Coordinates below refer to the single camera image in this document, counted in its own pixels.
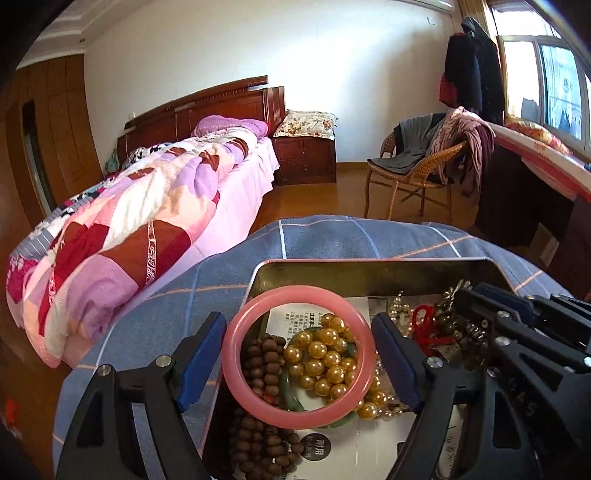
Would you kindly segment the beige curtain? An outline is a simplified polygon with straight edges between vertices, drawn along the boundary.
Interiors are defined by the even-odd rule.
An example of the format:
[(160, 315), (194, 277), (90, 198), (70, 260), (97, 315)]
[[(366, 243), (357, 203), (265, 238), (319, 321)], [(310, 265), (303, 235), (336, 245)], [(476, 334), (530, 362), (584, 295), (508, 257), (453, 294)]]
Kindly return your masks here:
[(463, 18), (475, 19), (489, 37), (494, 42), (497, 41), (498, 31), (487, 0), (458, 0), (457, 3)]

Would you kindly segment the blue plaid tablecloth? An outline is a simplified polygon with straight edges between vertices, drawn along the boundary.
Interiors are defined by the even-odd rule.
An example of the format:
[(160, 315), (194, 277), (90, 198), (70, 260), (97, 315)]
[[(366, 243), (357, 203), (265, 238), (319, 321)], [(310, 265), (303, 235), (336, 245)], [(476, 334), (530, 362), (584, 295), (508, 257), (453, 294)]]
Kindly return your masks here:
[[(57, 466), (70, 423), (97, 368), (142, 368), (192, 336), (212, 312), (230, 320), (245, 303), (257, 266), (276, 260), (394, 260), (484, 258), (496, 263), (519, 295), (574, 296), (539, 263), (530, 262), (456, 227), (345, 216), (317, 215), (280, 220), (259, 229), (230, 250), (208, 257), (142, 301), (114, 323), (62, 386), (54, 425)], [(145, 409), (132, 406), (146, 479), (160, 479), (160, 467)]]

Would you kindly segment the wooden nightstand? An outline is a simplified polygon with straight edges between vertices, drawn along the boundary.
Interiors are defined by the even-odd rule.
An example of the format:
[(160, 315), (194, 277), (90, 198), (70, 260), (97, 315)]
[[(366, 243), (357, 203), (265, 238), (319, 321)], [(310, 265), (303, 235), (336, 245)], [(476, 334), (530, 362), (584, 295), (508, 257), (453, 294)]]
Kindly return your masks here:
[(273, 150), (280, 163), (280, 169), (274, 174), (276, 185), (337, 182), (334, 140), (279, 137), (273, 138)]

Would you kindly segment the wooden wardrobe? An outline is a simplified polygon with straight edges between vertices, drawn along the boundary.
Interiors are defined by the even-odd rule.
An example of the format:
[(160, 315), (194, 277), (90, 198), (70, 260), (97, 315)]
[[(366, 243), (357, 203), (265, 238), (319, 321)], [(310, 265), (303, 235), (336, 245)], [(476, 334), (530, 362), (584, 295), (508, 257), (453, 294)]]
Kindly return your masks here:
[(32, 165), (40, 167), (48, 201), (53, 204), (102, 179), (88, 115), (82, 54), (18, 69), (1, 87), (1, 161), (14, 185), (9, 198), (31, 226), (45, 216)]

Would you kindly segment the grey garment on chair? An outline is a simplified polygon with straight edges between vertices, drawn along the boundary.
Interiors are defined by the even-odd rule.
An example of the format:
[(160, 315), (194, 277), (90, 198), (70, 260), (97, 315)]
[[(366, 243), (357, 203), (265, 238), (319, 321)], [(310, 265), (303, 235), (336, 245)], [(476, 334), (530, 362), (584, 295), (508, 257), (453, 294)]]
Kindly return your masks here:
[(407, 175), (427, 155), (445, 117), (445, 113), (431, 113), (401, 121), (393, 130), (396, 154), (370, 162), (394, 174)]

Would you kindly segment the pink bangle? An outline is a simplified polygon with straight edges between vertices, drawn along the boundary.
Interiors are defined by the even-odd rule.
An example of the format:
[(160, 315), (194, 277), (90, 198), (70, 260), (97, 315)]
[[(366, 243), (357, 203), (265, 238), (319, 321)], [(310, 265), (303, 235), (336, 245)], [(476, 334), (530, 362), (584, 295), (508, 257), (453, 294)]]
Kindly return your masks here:
[[(252, 391), (242, 374), (240, 352), (246, 333), (264, 313), (290, 303), (324, 307), (342, 317), (356, 338), (359, 352), (356, 379), (342, 397), (320, 409), (291, 412), (273, 407)], [(267, 424), (294, 430), (329, 425), (351, 413), (373, 383), (376, 361), (377, 349), (370, 325), (358, 309), (338, 294), (310, 285), (277, 287), (245, 303), (229, 323), (221, 349), (223, 377), (239, 405)]]

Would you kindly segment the bed with wooden headboard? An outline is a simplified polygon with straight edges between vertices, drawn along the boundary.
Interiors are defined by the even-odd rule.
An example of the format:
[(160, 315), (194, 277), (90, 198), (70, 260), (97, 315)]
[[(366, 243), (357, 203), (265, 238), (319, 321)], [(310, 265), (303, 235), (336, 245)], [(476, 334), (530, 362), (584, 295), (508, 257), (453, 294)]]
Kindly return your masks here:
[(204, 234), (228, 178), (273, 154), (286, 114), (266, 77), (220, 84), (128, 121), (129, 161), (67, 200), (10, 254), (6, 297), (41, 361), (76, 364)]

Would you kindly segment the floral pillow on desk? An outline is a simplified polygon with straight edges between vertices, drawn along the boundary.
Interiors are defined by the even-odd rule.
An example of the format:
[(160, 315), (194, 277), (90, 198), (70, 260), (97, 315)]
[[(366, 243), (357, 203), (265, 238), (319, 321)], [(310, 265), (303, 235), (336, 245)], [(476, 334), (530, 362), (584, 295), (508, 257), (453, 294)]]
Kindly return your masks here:
[(529, 138), (537, 140), (564, 155), (571, 155), (572, 151), (552, 132), (542, 125), (531, 120), (508, 116), (504, 126), (521, 133)]

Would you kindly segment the dark desk with bedding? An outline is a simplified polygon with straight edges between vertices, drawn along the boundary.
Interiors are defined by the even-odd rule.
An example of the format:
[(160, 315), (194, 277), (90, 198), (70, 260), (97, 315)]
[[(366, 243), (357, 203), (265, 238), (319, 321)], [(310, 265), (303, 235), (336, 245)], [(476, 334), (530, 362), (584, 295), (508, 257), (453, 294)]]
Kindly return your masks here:
[(558, 246), (547, 273), (590, 298), (590, 171), (581, 161), (505, 126), (483, 168), (475, 228), (506, 249), (530, 247), (544, 227)]

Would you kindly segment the pink tin box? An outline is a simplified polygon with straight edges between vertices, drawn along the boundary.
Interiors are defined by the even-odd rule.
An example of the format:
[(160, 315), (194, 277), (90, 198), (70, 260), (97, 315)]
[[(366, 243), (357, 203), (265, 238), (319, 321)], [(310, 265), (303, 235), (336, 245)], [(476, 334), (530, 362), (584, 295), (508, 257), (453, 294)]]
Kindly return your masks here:
[[(445, 288), (452, 287), (461, 280), (473, 285), (488, 283), (506, 291), (512, 288), (501, 268), (484, 258), (409, 261), (276, 260), (256, 267), (246, 290), (245, 300), (249, 302), (254, 297), (277, 287), (310, 285), (332, 291), (345, 299), (369, 297), (388, 301), (394, 300), (396, 293), (401, 293), (406, 297), (404, 301), (416, 306), (442, 299)], [(370, 320), (387, 308), (388, 303), (384, 307), (374, 307), (374, 312), (370, 312)], [(240, 354), (245, 351), (243, 343), (246, 340), (262, 336), (263, 319), (269, 316), (267, 312), (260, 316), (246, 333)], [(308, 448), (304, 446), (304, 450), (308, 449), (311, 449), (310, 445)], [(303, 463), (304, 457), (303, 454), (297, 460), (293, 472)]]

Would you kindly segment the purple pillow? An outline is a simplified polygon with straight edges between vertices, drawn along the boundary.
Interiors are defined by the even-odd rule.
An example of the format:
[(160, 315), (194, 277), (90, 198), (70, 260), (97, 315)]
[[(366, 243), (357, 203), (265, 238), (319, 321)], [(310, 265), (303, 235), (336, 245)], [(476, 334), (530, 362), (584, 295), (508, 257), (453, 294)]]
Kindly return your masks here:
[(266, 122), (256, 119), (237, 119), (221, 115), (208, 115), (197, 122), (191, 137), (204, 137), (216, 131), (228, 128), (245, 128), (252, 131), (256, 138), (261, 139), (269, 134), (269, 126)]

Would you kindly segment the window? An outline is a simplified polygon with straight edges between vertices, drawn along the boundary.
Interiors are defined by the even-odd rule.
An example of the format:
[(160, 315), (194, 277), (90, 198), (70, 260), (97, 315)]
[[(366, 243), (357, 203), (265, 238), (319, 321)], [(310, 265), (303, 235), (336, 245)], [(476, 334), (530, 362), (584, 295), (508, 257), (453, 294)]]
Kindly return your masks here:
[(524, 1), (489, 3), (509, 116), (534, 121), (590, 156), (590, 77), (558, 30)]

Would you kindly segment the hanging dark coats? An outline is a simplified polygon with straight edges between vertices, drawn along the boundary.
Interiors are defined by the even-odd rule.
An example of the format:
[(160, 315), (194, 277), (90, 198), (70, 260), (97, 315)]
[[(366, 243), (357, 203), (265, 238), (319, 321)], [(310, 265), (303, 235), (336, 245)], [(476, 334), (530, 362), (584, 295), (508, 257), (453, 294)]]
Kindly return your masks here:
[(505, 90), (498, 48), (476, 19), (465, 17), (461, 28), (448, 41), (439, 101), (501, 125)]

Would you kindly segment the red knot charm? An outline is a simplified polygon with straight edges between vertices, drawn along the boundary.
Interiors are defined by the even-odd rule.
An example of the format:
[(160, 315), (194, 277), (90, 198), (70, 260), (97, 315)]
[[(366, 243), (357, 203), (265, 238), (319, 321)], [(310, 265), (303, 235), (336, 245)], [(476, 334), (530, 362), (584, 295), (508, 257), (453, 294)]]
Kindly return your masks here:
[(455, 343), (452, 336), (444, 336), (438, 332), (435, 312), (436, 308), (433, 305), (421, 304), (414, 308), (411, 315), (412, 339), (428, 357), (435, 355), (436, 347)]

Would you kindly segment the white air conditioner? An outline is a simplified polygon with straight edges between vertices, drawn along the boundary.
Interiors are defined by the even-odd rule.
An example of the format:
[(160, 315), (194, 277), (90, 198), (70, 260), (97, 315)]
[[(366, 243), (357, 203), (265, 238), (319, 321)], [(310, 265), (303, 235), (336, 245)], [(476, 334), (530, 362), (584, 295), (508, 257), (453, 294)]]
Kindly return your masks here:
[(446, 13), (453, 13), (456, 10), (454, 0), (402, 0), (403, 2), (438, 10)]

